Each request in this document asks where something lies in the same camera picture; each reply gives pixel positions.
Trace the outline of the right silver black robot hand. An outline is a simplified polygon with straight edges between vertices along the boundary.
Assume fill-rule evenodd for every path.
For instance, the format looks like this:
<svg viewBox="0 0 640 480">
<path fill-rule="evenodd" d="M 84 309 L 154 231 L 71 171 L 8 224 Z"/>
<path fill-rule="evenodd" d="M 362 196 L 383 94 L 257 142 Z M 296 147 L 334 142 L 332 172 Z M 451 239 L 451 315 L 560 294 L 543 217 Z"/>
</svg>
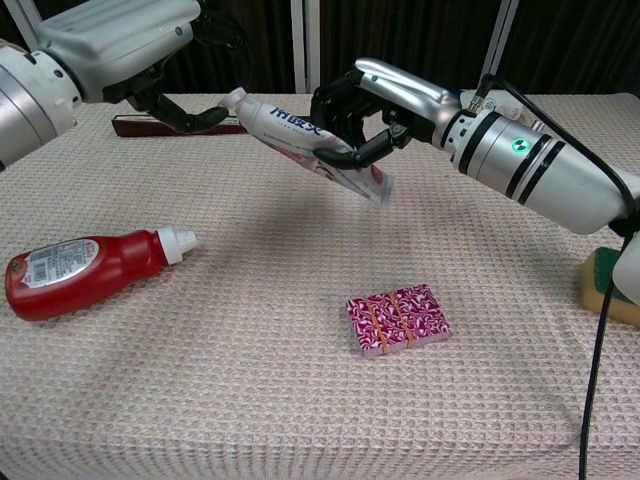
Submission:
<svg viewBox="0 0 640 480">
<path fill-rule="evenodd" d="M 311 121 L 349 147 L 320 147 L 319 160 L 341 170 L 368 167 L 418 140 L 442 149 L 462 112 L 447 89 L 376 58 L 359 58 L 342 76 L 320 85 Z"/>
</svg>

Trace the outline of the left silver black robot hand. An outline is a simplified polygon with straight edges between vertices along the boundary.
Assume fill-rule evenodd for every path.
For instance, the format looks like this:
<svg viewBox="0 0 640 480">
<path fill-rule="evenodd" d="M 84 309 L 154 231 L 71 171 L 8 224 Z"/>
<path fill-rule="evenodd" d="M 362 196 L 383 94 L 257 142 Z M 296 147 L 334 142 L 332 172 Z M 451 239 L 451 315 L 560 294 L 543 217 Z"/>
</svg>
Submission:
<svg viewBox="0 0 640 480">
<path fill-rule="evenodd" d="M 158 87 L 167 60 L 191 42 L 232 53 L 236 86 L 250 79 L 244 29 L 214 1 L 86 1 L 37 28 L 40 50 L 69 73 L 86 103 L 126 100 L 176 132 L 206 132 L 228 115 L 225 107 L 185 112 Z"/>
</svg>

